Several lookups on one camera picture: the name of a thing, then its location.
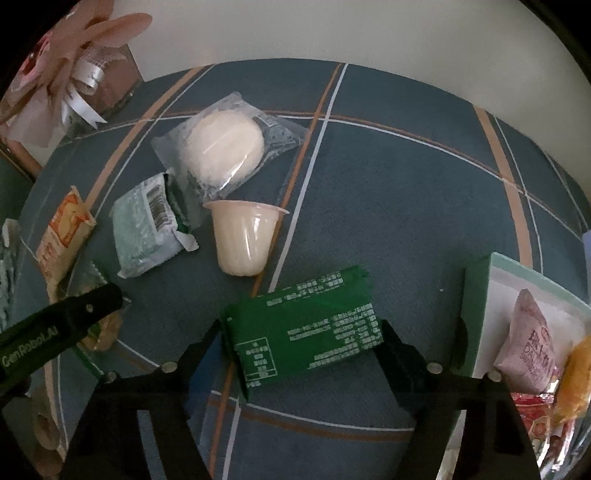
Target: fabric surface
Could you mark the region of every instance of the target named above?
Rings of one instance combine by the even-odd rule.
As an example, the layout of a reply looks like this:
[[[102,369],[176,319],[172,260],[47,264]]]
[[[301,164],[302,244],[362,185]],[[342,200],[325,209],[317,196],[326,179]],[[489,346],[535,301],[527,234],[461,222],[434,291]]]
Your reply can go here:
[[[109,212],[117,198],[163,170],[150,139],[234,91],[313,128],[304,150],[270,162],[230,196],[291,212],[264,275],[255,280],[221,272],[208,221],[197,231],[198,251],[182,252],[138,278],[117,278]],[[591,207],[576,182],[492,115],[377,70],[311,60],[241,61],[140,86],[100,132],[53,154],[21,215],[32,251],[72,184],[83,198],[98,193],[91,202],[98,225],[74,268],[72,289],[92,260],[132,300],[123,343],[98,362],[123,376],[177,359],[229,303],[355,264],[370,272],[376,314],[427,361],[444,365],[463,269],[493,251],[531,263],[588,300],[580,237],[591,224]],[[27,253],[20,262],[16,321],[47,304],[34,259]],[[70,351],[53,369],[66,441],[96,380]],[[261,387],[243,407],[236,406],[238,382],[227,371],[220,366],[207,406],[191,420],[216,479],[394,474],[413,421],[397,406],[372,352]],[[164,478],[154,442],[145,445],[152,477]]]

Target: pink snack package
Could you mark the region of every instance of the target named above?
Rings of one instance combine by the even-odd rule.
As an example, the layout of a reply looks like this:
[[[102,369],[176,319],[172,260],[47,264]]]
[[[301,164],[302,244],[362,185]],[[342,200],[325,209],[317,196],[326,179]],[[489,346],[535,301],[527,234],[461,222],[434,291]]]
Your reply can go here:
[[[519,292],[509,336],[494,365],[513,392],[537,395],[550,383],[556,365],[552,338],[544,315],[527,289]]]

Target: plastic-wrapped bun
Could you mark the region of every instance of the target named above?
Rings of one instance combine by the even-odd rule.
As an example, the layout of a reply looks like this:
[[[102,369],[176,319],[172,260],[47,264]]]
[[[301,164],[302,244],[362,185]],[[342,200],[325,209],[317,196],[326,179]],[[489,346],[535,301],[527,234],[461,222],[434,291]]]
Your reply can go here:
[[[558,386],[553,424],[581,417],[591,398],[591,335],[579,343],[570,354],[564,375]]]
[[[221,189],[255,170],[264,151],[256,122],[226,110],[202,118],[188,133],[180,156],[199,183]]]

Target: yellow snack package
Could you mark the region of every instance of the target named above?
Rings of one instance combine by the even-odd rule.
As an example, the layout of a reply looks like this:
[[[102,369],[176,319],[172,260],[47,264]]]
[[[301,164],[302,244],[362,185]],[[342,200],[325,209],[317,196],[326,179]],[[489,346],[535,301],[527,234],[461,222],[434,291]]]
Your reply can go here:
[[[36,252],[51,303],[57,301],[57,286],[71,269],[95,225],[80,193],[72,187],[51,219]]]
[[[574,347],[558,386],[553,426],[585,414],[591,398],[591,335]]]

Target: white wall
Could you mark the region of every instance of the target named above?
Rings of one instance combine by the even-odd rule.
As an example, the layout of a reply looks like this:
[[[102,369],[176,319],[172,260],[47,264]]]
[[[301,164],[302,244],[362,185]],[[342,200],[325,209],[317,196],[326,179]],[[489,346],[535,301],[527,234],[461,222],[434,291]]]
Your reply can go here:
[[[146,80],[232,60],[347,61],[430,83],[529,135],[591,198],[591,86],[518,0],[116,0]]]

